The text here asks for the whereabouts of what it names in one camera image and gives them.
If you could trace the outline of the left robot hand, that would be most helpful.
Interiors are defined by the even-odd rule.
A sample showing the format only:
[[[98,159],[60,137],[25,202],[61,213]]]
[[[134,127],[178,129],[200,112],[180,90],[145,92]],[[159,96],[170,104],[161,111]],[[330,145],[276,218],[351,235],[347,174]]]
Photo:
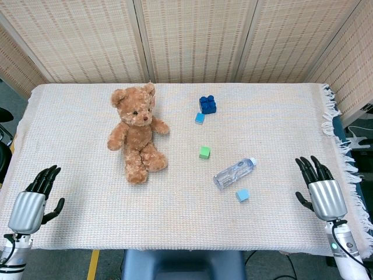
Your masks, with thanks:
[[[42,170],[28,187],[18,194],[8,228],[20,235],[32,235],[41,225],[45,225],[61,213],[65,204],[64,198],[59,199],[52,212],[45,213],[53,183],[60,171],[61,168],[56,165]]]

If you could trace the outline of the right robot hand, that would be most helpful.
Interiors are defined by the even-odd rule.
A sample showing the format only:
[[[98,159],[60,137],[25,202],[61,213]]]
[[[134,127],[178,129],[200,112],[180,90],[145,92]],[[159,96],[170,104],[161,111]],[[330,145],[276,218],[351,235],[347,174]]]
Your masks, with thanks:
[[[295,159],[308,189],[310,201],[297,191],[295,196],[301,205],[311,210],[323,221],[331,222],[343,219],[347,206],[339,183],[333,178],[330,170],[315,157],[311,160],[304,157]]]

